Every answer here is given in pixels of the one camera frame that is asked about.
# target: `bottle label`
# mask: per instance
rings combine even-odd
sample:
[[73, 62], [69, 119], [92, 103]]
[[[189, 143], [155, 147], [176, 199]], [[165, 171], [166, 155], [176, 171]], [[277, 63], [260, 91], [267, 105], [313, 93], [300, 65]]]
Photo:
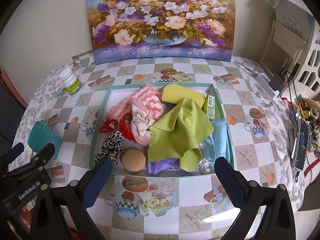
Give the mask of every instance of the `bottle label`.
[[67, 87], [66, 89], [70, 95], [74, 95], [78, 93], [81, 88], [82, 84], [79, 79], [77, 79], [71, 86]]

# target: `blue face mask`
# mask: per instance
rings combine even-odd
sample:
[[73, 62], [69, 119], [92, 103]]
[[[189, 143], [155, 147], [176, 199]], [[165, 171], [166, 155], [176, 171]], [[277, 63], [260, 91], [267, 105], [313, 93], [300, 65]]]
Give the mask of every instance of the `blue face mask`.
[[200, 144], [202, 159], [214, 166], [214, 161], [219, 157], [225, 157], [230, 162], [229, 141], [227, 135], [226, 119], [211, 120], [214, 132]]

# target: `white bottle cap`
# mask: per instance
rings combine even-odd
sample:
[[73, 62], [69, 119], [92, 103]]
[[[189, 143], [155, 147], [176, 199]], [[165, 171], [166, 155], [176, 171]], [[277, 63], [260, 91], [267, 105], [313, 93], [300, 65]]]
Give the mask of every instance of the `white bottle cap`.
[[72, 69], [67, 67], [67, 68], [65, 68], [64, 70], [61, 71], [61, 73], [59, 74], [59, 78], [61, 79], [61, 81], [65, 81], [72, 74], [73, 74]]

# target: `barcode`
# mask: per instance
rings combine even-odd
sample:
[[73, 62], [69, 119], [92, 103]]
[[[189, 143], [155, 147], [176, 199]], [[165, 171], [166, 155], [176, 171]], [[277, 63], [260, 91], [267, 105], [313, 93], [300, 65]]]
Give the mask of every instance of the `barcode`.
[[208, 106], [213, 106], [213, 97], [209, 96]]

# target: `teal container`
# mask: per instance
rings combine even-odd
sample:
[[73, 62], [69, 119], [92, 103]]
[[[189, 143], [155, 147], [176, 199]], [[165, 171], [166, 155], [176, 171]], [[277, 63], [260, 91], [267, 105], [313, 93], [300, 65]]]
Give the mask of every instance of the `teal container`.
[[55, 151], [52, 158], [55, 160], [57, 159], [62, 139], [49, 128], [45, 121], [36, 121], [29, 134], [28, 145], [35, 153], [38, 153], [48, 143], [54, 145]]

